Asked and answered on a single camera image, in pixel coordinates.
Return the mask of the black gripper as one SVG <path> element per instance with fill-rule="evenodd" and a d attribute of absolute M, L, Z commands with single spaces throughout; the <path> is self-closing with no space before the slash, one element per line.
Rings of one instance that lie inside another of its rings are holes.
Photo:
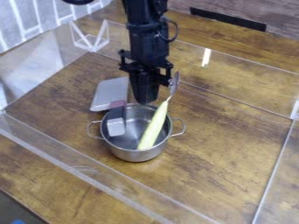
<path fill-rule="evenodd" d="M 141 104 L 157 98 L 158 85 L 168 86 L 173 64 L 166 60 L 169 43 L 169 20 L 150 20 L 148 23 L 128 22 L 129 50 L 121 49 L 118 68 L 129 73 L 130 87 Z"/>

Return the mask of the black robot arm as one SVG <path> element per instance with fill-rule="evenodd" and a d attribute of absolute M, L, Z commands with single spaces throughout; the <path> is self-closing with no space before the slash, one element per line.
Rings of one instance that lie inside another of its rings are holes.
<path fill-rule="evenodd" d="M 120 50 L 118 69 L 129 74 L 133 96 L 140 104 L 153 102 L 158 86 L 169 85 L 173 64 L 166 60 L 177 24 L 164 13 L 168 0 L 121 0 L 126 14 L 129 51 Z"/>

